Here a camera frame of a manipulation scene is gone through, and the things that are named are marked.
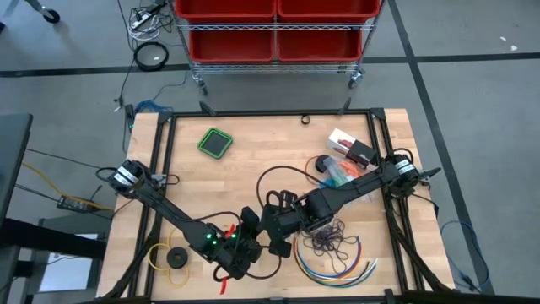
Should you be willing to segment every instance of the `red storage bin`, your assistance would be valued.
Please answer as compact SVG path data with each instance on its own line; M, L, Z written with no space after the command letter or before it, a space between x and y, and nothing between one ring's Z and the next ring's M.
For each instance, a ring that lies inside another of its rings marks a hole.
M379 13L380 0L278 0L283 22L364 23Z
M360 30L280 30L282 62L353 62L362 54Z
M194 30L189 52L196 62L271 62L271 30Z
M276 0L176 0L176 14L192 23L273 22Z

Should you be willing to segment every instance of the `wooden tabletop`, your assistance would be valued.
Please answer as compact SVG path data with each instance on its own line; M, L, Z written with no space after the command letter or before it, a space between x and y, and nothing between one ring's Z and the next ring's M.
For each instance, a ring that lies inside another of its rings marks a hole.
M204 117L180 118L176 122L175 141L170 164L170 174L176 174L181 182L168 186L167 198L184 210L191 217L200 217L218 211L232 210L240 213L244 206L250 206L260 214L255 186L257 178L269 167L289 165L303 169L306 161L314 155L333 152L326 147L328 135L334 128L354 136L370 145L370 134L364 115L311 116L309 125L302 125L300 117ZM386 120L391 141L395 148L407 148L413 151L415 165L421 168L420 157L414 142L407 112L403 109L386 110ZM149 165L157 123L156 114L139 114L132 131L132 140L127 158L140 160ZM215 160L197 149L197 143L210 128L218 128L230 134L234 143L221 160ZM158 168L162 168L168 125L165 124L162 137ZM378 130L380 146L384 147L382 135ZM313 166L308 172L318 175ZM301 174L276 170L262 180L261 193L269 190L287 189L306 193L314 186ZM418 195L429 198L426 187L417 186ZM119 198L116 209L126 203ZM416 248L420 256L439 277L442 283L453 287L450 266L439 233L433 206L420 198L409 200L409 217L413 227ZM138 225L142 205L133 202L121 210L113 220L109 236L100 284L97 296L109 291L131 262L137 239ZM293 258L285 258L277 275L269 280L254 280L245 277L230 280L227 291L220 296L221 284L212 279L216 263L209 264L196 253L188 249L189 279L181 288L173 287L166 271L156 271L154 277L153 300L194 300L194 299L245 299L268 297L316 297L316 296L378 296L383 290L392 288L400 293L397 283L396 265L392 254L388 225L386 223L381 191L377 190L343 207L336 216L346 223L345 236L359 236L362 243L361 267L366 262L379 258L375 272L362 284L347 289L334 289L318 285L306 278ZM235 222L231 216L219 216L209 220L223 230L228 230ZM167 236L173 230L171 223L164 221L161 227L161 241L167 242ZM268 237L261 234L257 240L268 244ZM173 234L173 247L187 248L181 232ZM343 244L342 248L350 252L351 264L354 260L354 245ZM167 267L166 249L158 249L158 266ZM315 271L332 273L332 262L328 256L317 257L309 248L300 246L300 252L306 262ZM410 262L405 252L404 263L409 286L414 287ZM274 271L277 257L263 252L259 261L253 264L250 272L266 275ZM339 263L336 269L342 271ZM142 294L146 278L146 260L141 267L138 294ZM172 281L182 282L186 276L184 269L171 271Z

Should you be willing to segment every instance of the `cable bundle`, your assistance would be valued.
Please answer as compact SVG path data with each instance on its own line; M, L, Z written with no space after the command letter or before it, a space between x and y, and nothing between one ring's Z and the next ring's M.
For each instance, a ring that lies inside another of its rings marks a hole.
M358 268L360 257L362 255L362 244L360 242L360 239L357 236L349 236L349 237L343 237L343 231L345 229L345 223L343 223L340 219L335 219L332 225L328 225L322 229L320 229L318 232L314 234L310 234L308 236L305 236L305 239L303 241L304 245L308 248L313 249L313 252L317 257L321 257L324 254L328 254L330 259L332 260L332 268L336 274L319 274L316 271L312 270L305 260L300 255L300 250L298 246L298 237L296 237L293 241L293 253L294 253L294 259L296 260L296 263L302 270L302 272L311 280L314 282L329 286L329 287L336 287L336 288L348 288L352 286L356 286L363 281L367 280L373 271L376 268L377 265L377 259L370 265L368 262L365 265L364 270L352 277L353 272ZM311 246L307 245L305 242L311 240ZM354 260L353 264L350 267L347 267L347 264L343 261L348 259L348 254L339 250L339 247L341 246L342 242L347 242L348 244L357 244L357 254L356 259ZM334 252L336 254L337 259L339 262L343 264L345 267L345 270L341 273L339 273L335 266L334 266L334 260L333 256L331 255L331 252Z
M341 274L335 274L335 275L328 275L328 274L318 274L314 270L312 270L307 263L305 263L304 259L300 256L300 251L298 250L298 238L296 237L293 242L293 252L294 252L294 259L296 260L296 263L302 270L302 272L311 280L314 282L328 286L328 287L335 287L335 288L349 288L356 286L365 280L367 280L371 274L373 274L373 271L377 267L377 259L371 264L368 262L365 265L364 270L357 276L349 278L351 274L354 272L354 270L359 265L359 256L361 253L361 245L360 242L358 242L358 249L359 249L359 255L357 256L356 260L354 261L353 265L343 271Z

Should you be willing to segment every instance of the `floor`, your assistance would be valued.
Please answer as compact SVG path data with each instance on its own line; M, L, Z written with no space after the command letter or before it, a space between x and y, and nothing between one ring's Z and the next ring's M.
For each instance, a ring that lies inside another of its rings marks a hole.
M0 20L7 26L0 35L0 114L34 115L30 148L115 166L125 155L123 113L113 111L117 107L113 100L131 62L118 7L110 0L43 2L60 13L60 24L45 23L23 2L15 8L0 4ZM147 100L164 84L178 84L188 73L183 86L165 89L157 102L176 111L198 111L200 100L217 111L310 109L338 108L351 96L351 107L407 108L424 167L445 169L431 188L440 206L440 224L458 219L455 202L459 205L462 198L494 292L540 297L534 283L540 271L536 236L540 142L535 139L540 132L540 40L535 38L540 2L389 0L388 4L366 52L367 74L355 90L347 89L345 75L208 76L210 94L203 97L189 72L171 69L132 73L124 99L130 104ZM121 5L128 11L138 2L121 0ZM179 43L173 34L163 33L160 39ZM404 48L408 41L411 48ZM180 47L170 47L168 64L179 63L186 63L186 57ZM51 76L14 77L40 73ZM88 197L100 185L89 168L32 152L24 159L75 195ZM21 170L18 183L52 194L26 170ZM114 193L104 188L96 200L112 206ZM462 217L463 208L458 209ZM54 203L19 190L8 211L10 217L34 224L39 218L67 214ZM479 278L475 275L459 225L449 226L444 240L462 271L475 282L484 280L481 265ZM23 288L23 280L15 281L10 304L22 301ZM37 296L34 303L91 297L88 291Z

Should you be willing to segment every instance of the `colorful wires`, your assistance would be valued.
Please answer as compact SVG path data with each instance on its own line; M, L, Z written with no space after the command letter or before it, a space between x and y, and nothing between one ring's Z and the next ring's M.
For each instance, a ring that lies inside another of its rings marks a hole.
M350 278L351 274L358 268L360 256L362 253L362 246L359 239L358 239L358 254L357 254L356 259L354 260L354 263L348 269L343 271L341 274L333 274L333 275L318 274L317 272L312 270L300 255L300 250L298 247L298 237L295 237L293 241L293 253L294 253L294 259L296 263L298 264L298 267L300 267L302 272L309 279L313 280L314 282L320 285L334 287L334 288L349 288L349 287L353 287L364 282L371 276L371 274L373 274L373 271L375 270L377 261L378 261L376 259L371 265L368 262L365 265L364 270L359 275Z
M156 243L154 244L150 250L148 250L148 256L146 256L146 259L148 261L148 265L150 265L150 267L152 267L153 269L156 269L158 271L166 271L167 272L167 279L169 280L169 284L172 285L173 287L176 287L176 288L180 288L182 287L183 285L185 285L187 283L187 280L189 280L189 268L187 267L187 265L185 265L184 267L182 267L185 271L186 271L186 276L184 277L184 280L181 282L181 283L175 283L172 281L172 278L170 277L170 271L172 270L171 267L165 269L165 268L161 268L161 267L158 267L157 265L154 265L154 263L152 263L152 260L150 259L150 253L152 252L152 250L154 250L154 248L156 247L165 247L167 249L171 249L171 246L170 246L170 239L172 237L172 234L176 231L176 228L173 228L173 230L170 232L169 234L169 237L167 237L167 243Z

